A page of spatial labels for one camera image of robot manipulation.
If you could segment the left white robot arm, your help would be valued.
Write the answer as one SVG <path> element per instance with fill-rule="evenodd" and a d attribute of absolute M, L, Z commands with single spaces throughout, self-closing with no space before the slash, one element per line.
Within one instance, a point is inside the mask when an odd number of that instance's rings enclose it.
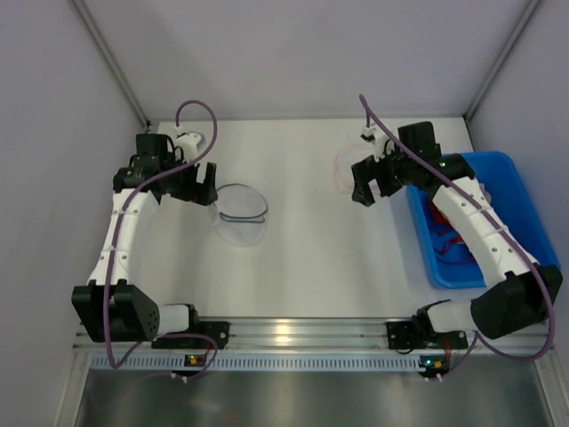
<path fill-rule="evenodd" d="M 191 162 L 205 145 L 201 133 L 139 133 L 129 164 L 113 178 L 112 213 L 99 260 L 86 285 L 71 296 L 94 342 L 150 342 L 191 330 L 198 322 L 188 303 L 159 305 L 140 288 L 140 251 L 163 197 L 208 206 L 217 199 L 216 165 L 203 180 Z"/>

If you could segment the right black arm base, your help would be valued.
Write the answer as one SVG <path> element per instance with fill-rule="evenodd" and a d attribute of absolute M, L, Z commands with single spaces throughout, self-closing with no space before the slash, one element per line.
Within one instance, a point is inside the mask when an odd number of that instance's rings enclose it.
<path fill-rule="evenodd" d="M 469 343 L 462 331 L 436 333 L 419 320 L 398 320 L 386 323 L 388 347 L 403 354 L 414 350 L 466 350 Z"/>

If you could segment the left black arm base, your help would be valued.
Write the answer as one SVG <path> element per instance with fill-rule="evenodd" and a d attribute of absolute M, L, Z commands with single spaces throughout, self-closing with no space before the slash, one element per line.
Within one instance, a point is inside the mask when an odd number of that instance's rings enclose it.
<path fill-rule="evenodd" d="M 151 348 L 155 350 L 212 350 L 213 344 L 206 337 L 215 342 L 219 350 L 228 344 L 230 323 L 219 320 L 200 320 L 190 329 L 178 333 L 162 336 L 152 342 Z"/>

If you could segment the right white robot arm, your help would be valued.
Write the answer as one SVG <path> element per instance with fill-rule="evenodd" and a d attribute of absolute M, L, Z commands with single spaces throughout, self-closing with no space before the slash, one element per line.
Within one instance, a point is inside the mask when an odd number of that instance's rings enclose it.
<path fill-rule="evenodd" d="M 541 322 L 552 308 L 561 270 L 542 264 L 514 237 L 482 190 L 462 154 L 443 154 L 429 121 L 388 133 L 392 148 L 350 167 L 353 201 L 370 206 L 404 187 L 421 191 L 466 246 L 485 291 L 468 301 L 445 300 L 419 308 L 413 320 L 428 337 L 473 332 L 490 340 Z"/>

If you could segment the pink beige bra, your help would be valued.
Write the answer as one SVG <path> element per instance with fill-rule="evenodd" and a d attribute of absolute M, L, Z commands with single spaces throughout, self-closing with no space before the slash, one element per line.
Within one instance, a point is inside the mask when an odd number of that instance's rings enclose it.
<path fill-rule="evenodd" d="M 481 192 L 482 192 L 482 194 L 483 194 L 483 196 L 484 196 L 484 199 L 485 199 L 489 204 L 491 204 L 491 203 L 492 203 L 492 196 L 491 196 L 491 194 L 488 192 L 486 186 L 485 186 L 482 182 L 480 183 L 480 189 L 481 189 Z"/>

